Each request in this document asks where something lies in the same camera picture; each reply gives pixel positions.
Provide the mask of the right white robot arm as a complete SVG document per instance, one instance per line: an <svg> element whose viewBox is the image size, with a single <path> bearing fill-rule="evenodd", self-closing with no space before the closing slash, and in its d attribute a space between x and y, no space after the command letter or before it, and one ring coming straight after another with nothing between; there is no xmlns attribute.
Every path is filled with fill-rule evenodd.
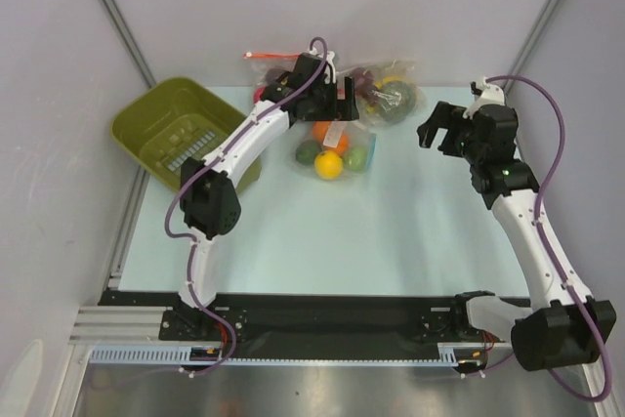
<svg viewBox="0 0 625 417"><path fill-rule="evenodd" d="M432 145L470 165L472 185L506 233L521 266L530 305L516 307L492 294L467 300L450 316L452 332L473 340L483 330L511 343L527 371L593 363L616 321L609 301L597 301L563 252L530 167L516 157L517 113L485 104L472 116L458 105L439 102L418 127L419 145Z"/></svg>

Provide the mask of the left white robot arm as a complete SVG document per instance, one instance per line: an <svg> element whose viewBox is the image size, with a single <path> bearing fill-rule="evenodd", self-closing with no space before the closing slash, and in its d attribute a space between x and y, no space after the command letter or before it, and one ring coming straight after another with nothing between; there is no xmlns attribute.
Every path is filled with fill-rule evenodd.
<svg viewBox="0 0 625 417"><path fill-rule="evenodd" d="M179 295L187 308L181 327L194 339L209 336L215 322L236 343L235 328L209 310L217 289L212 270L214 248L231 232L241 215L236 188L263 151L296 122L358 119L354 84L348 80L344 96L338 94L335 53L320 37L300 54L292 70L264 88L250 114L234 131L199 159L183 164L181 187L167 209L164 228L173 239L186 238L189 254L184 286Z"/></svg>

